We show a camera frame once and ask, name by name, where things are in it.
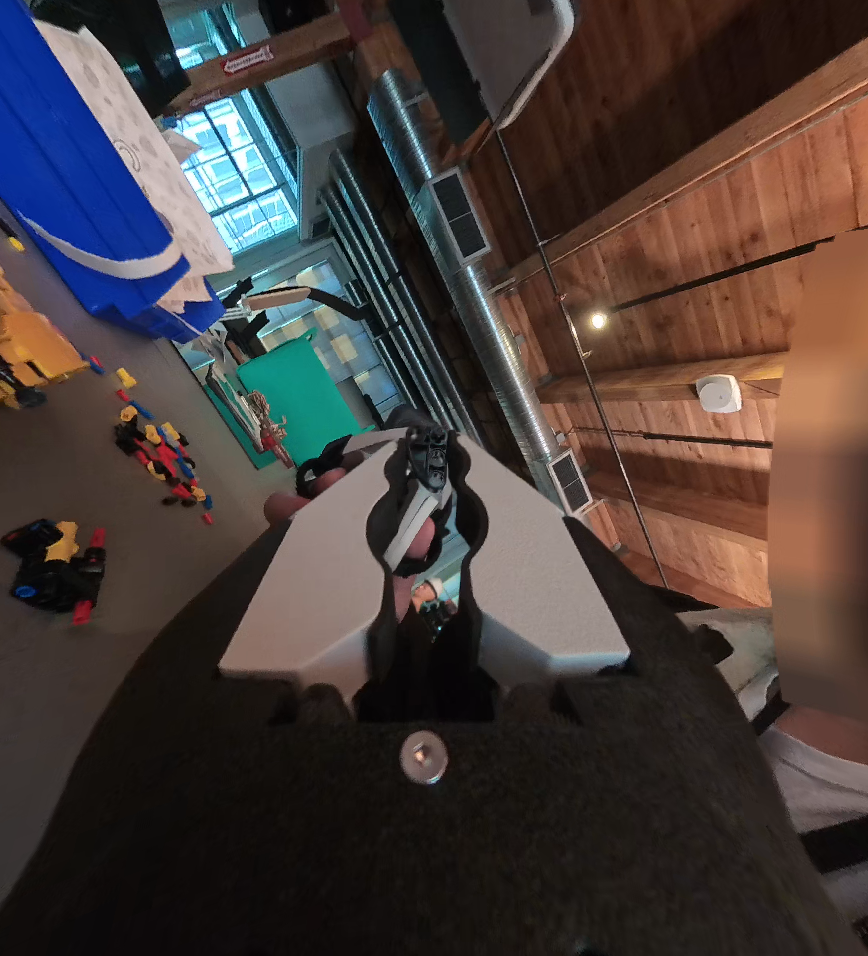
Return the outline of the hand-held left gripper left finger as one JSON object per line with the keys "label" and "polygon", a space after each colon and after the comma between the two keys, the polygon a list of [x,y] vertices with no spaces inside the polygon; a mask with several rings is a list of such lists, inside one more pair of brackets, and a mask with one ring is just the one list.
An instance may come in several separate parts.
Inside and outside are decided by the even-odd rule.
{"label": "hand-held left gripper left finger", "polygon": [[230,678],[366,684],[368,633],[381,613],[383,554],[367,524],[390,490],[385,472],[403,440],[367,458],[288,522],[286,533],[218,664]]}

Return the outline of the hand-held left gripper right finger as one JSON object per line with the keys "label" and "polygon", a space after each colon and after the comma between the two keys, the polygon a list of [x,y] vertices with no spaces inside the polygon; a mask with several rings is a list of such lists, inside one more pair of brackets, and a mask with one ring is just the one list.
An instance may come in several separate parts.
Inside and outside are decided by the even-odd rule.
{"label": "hand-held left gripper right finger", "polygon": [[472,501],[468,609],[480,615],[478,666],[500,687],[551,686],[628,663],[630,647],[564,513],[464,436],[452,467]]}

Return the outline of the black toy connector piece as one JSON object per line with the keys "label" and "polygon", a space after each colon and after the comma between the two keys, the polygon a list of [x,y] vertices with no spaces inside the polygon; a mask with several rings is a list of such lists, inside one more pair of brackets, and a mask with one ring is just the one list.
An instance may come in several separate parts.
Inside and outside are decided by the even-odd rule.
{"label": "black toy connector piece", "polygon": [[442,495],[449,482],[449,432],[436,424],[418,426],[405,441],[409,474],[430,494]]}

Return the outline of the person's right hand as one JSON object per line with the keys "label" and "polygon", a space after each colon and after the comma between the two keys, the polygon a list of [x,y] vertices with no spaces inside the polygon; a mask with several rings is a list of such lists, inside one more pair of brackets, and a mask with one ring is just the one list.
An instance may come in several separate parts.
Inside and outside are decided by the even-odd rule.
{"label": "person's right hand", "polygon": [[[291,519],[297,511],[311,503],[311,500],[300,496],[274,493],[265,500],[263,504],[263,515],[272,527],[276,527],[285,520]],[[423,561],[427,558],[435,538],[436,527],[433,519],[428,517],[417,531],[404,558]],[[398,621],[403,621],[404,617],[409,614],[413,607],[413,589],[416,578],[417,573],[408,576],[405,573],[401,574],[397,572],[393,576],[394,609]]]}

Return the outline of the brown toy model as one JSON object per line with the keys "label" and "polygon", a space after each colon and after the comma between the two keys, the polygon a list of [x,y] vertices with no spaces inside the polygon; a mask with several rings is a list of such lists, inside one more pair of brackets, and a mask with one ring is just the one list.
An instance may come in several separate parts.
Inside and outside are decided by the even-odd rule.
{"label": "brown toy model", "polygon": [[284,446],[286,438],[286,417],[277,421],[271,417],[270,404],[266,397],[255,390],[247,394],[248,412],[258,432],[254,444],[260,452],[272,452],[288,469],[295,468],[295,461]]}

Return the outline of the teal storage box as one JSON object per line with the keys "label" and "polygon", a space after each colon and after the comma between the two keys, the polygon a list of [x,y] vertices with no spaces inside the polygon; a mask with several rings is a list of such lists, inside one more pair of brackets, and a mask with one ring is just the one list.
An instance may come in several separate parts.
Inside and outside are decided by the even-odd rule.
{"label": "teal storage box", "polygon": [[373,430],[360,425],[313,347],[316,330],[285,341],[242,364],[238,380],[248,393],[267,400],[270,416],[282,424],[286,452],[298,465],[317,457],[325,445]]}

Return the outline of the green plastic bin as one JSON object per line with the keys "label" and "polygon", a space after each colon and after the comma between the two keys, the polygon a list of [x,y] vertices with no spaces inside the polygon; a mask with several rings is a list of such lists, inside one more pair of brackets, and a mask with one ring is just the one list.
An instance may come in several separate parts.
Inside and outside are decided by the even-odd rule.
{"label": "green plastic bin", "polygon": [[[256,431],[256,426],[248,412],[246,403],[247,394],[255,390],[246,392],[242,388],[242,384],[238,376],[233,373],[227,373],[225,368],[217,361],[214,361],[211,365],[206,367],[203,378],[203,389],[206,396],[209,398],[209,400],[211,400],[216,411],[222,416],[225,423],[228,425],[229,430],[234,435],[235,439],[238,441],[243,451],[248,456],[248,459],[256,469],[264,469],[276,462],[284,466],[272,452],[260,452],[255,446],[255,440],[257,439],[258,432]],[[283,417],[285,417],[276,417],[272,411],[271,404],[270,409],[271,417],[273,419],[281,421]],[[284,446],[287,449],[286,438],[284,439]]]}

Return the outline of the white ceiling vent grille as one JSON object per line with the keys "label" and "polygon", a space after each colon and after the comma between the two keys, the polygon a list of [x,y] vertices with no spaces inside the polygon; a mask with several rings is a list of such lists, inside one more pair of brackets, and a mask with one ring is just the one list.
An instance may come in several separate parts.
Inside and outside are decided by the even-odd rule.
{"label": "white ceiling vent grille", "polygon": [[572,449],[563,450],[548,462],[547,472],[565,514],[580,515],[595,505]]}
{"label": "white ceiling vent grille", "polygon": [[437,248],[451,269],[462,269],[491,251],[488,233],[457,165],[425,183],[419,193]]}

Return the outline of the white ceiling speaker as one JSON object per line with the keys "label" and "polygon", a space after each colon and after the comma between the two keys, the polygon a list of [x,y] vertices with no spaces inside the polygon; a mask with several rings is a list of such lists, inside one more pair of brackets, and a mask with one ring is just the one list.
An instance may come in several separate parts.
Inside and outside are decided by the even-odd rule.
{"label": "white ceiling speaker", "polygon": [[697,399],[708,414],[735,414],[743,406],[741,385],[736,376],[704,376],[694,383]]}

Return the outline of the yellow black toy connector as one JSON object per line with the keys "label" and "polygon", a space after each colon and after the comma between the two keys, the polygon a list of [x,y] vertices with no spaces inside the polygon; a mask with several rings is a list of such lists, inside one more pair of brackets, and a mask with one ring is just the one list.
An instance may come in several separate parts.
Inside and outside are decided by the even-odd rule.
{"label": "yellow black toy connector", "polygon": [[20,560],[10,596],[55,614],[74,610],[84,597],[78,570],[78,525],[39,519],[7,533],[0,545]]}

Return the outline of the large grid window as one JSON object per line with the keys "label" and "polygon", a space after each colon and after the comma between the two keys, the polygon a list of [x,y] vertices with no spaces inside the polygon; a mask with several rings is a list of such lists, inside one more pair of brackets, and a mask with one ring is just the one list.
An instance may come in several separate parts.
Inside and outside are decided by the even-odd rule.
{"label": "large grid window", "polygon": [[231,253],[299,237],[289,156],[248,94],[189,113],[175,131],[199,148],[181,168]]}

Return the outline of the blue plastic bin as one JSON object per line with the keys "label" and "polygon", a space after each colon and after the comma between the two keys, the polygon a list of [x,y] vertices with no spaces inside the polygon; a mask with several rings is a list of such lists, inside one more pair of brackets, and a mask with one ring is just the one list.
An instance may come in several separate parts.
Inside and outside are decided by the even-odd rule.
{"label": "blue plastic bin", "polygon": [[156,305],[188,263],[35,23],[0,2],[0,199],[90,315],[196,339],[215,322],[189,329]]}

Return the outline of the white ceiling panel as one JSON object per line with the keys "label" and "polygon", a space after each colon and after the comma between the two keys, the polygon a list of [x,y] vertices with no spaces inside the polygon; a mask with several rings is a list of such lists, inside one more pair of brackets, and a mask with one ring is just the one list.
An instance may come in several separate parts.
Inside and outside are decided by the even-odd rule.
{"label": "white ceiling panel", "polygon": [[445,1],[458,42],[494,128],[517,119],[576,28],[572,1]]}

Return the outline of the silver ventilation duct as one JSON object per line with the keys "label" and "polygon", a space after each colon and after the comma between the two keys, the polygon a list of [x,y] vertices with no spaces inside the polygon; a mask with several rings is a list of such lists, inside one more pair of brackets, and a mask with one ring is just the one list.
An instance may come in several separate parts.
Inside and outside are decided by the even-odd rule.
{"label": "silver ventilation duct", "polygon": [[[465,268],[451,269],[437,248],[419,197],[425,183],[452,167],[438,156],[432,99],[420,82],[409,80],[398,68],[390,68],[372,82],[368,113],[531,477],[541,494],[555,500],[557,493],[547,463],[561,449],[512,329],[490,291],[486,257]],[[470,177],[460,168],[477,209]]]}

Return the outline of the wooden post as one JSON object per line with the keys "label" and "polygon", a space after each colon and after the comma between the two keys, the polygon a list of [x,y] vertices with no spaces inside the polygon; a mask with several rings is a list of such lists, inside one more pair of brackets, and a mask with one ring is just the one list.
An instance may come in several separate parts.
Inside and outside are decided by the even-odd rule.
{"label": "wooden post", "polygon": [[162,110],[185,116],[245,90],[331,60],[354,47],[337,11],[271,38],[219,55],[186,71],[189,85]]}

